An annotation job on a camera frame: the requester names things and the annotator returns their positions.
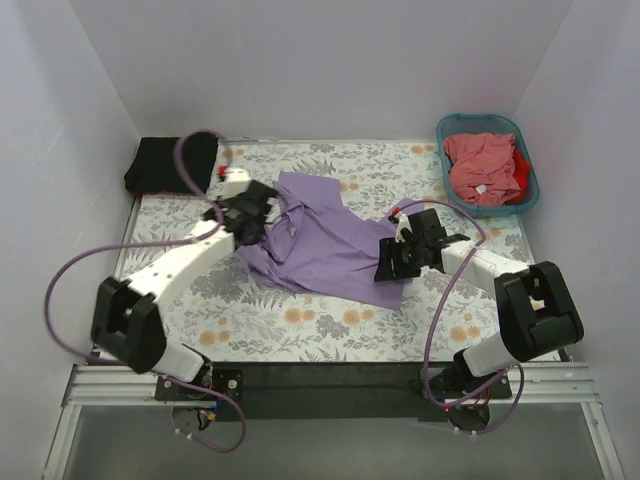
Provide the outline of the black robot base mount plate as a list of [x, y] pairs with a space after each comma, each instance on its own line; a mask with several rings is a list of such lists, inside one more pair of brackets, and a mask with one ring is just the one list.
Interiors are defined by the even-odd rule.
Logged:
[[210, 388], [236, 401], [249, 420], [443, 421], [423, 378], [420, 362], [220, 362]]

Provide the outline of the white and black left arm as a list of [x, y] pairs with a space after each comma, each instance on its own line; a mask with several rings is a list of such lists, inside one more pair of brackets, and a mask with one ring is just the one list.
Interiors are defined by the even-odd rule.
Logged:
[[163, 313], [215, 263], [258, 243], [277, 191], [241, 178], [224, 182], [223, 195], [186, 237], [151, 264], [99, 288], [91, 339], [136, 373], [154, 372], [205, 388], [213, 366], [203, 354], [169, 337]]

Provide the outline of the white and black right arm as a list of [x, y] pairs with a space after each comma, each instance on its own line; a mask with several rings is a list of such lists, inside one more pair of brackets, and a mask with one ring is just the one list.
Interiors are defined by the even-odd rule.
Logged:
[[510, 260], [465, 235], [450, 235], [434, 209], [406, 215], [396, 208], [388, 219], [396, 231], [379, 243], [375, 281], [413, 279], [428, 268], [453, 282], [464, 279], [496, 302], [498, 332], [455, 353], [435, 376], [425, 374], [428, 399], [441, 401], [449, 393], [471, 399], [508, 369], [583, 339], [581, 318], [556, 264]]

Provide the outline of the purple t shirt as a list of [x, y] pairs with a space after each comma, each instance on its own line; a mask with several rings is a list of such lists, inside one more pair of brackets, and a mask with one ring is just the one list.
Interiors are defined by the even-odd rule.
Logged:
[[388, 220], [363, 220], [341, 199], [329, 177], [282, 172], [280, 216], [255, 245], [236, 251], [262, 284], [317, 293], [381, 308], [401, 307], [404, 283], [376, 283], [379, 241], [393, 238]]

